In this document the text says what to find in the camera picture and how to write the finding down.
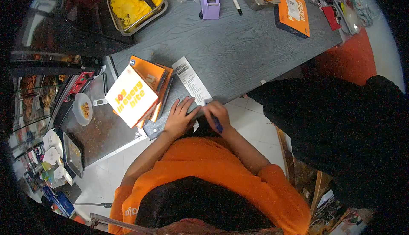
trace digital scale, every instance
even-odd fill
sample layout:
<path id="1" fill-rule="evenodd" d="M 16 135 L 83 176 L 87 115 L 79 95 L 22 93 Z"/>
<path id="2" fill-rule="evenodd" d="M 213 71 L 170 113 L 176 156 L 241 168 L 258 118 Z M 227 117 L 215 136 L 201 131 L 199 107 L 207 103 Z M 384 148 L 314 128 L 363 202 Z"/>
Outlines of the digital scale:
<path id="1" fill-rule="evenodd" d="M 108 92 L 105 73 L 95 78 L 89 86 L 93 106 L 105 105 L 108 103 L 108 101 L 105 99 L 105 95 Z"/>

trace purple tape dispenser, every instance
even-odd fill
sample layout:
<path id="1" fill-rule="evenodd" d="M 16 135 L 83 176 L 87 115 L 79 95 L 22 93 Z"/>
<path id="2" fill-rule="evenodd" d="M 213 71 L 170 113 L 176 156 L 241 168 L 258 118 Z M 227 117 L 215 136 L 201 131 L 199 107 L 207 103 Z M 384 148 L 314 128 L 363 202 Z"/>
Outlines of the purple tape dispenser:
<path id="1" fill-rule="evenodd" d="M 202 11 L 199 17 L 204 20 L 218 20 L 220 14 L 219 0 L 201 0 Z"/>

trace plastic container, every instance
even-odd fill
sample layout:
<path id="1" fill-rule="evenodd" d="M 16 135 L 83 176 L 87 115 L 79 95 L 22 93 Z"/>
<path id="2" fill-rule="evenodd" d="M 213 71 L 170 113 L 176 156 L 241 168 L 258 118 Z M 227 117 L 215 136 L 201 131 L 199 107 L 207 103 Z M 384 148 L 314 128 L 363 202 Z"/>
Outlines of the plastic container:
<path id="1" fill-rule="evenodd" d="M 84 116 L 84 112 L 81 110 L 81 105 L 88 103 L 89 115 L 87 118 Z M 74 112 L 75 119 L 82 126 L 86 126 L 92 119 L 92 102 L 84 93 L 77 93 L 75 95 L 75 101 L 72 105 L 72 111 Z"/>

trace hand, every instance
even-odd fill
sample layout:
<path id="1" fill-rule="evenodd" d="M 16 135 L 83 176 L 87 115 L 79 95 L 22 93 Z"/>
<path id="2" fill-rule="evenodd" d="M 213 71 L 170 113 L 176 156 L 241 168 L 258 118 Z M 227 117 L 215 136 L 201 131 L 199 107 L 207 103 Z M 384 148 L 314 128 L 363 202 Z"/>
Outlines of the hand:
<path id="1" fill-rule="evenodd" d="M 200 105 L 197 106 L 190 114 L 186 115 L 187 110 L 194 101 L 195 98 L 189 99 L 187 96 L 179 105 L 179 99 L 177 99 L 172 105 L 171 112 L 169 113 L 169 117 L 166 120 L 165 128 L 163 130 L 163 132 L 167 133 L 172 140 L 176 140 L 181 137 L 195 123 L 195 121 L 192 119 L 199 112 L 201 108 Z"/>
<path id="2" fill-rule="evenodd" d="M 234 128 L 230 125 L 228 111 L 222 104 L 220 104 L 220 102 L 210 102 L 203 107 L 203 111 L 210 127 L 221 136 L 225 136 L 229 131 L 234 130 Z M 222 125 L 222 133 L 218 132 L 212 115 L 215 116 L 219 120 L 220 125 Z"/>

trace logo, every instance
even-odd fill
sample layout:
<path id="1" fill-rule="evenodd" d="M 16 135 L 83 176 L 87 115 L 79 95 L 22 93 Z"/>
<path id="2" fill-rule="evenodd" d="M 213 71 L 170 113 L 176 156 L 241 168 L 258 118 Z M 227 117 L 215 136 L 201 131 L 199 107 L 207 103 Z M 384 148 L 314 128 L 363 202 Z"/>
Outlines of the logo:
<path id="1" fill-rule="evenodd" d="M 125 216 L 132 216 L 132 215 L 136 215 L 138 213 L 138 209 L 137 208 L 128 208 L 127 210 L 125 210 Z"/>

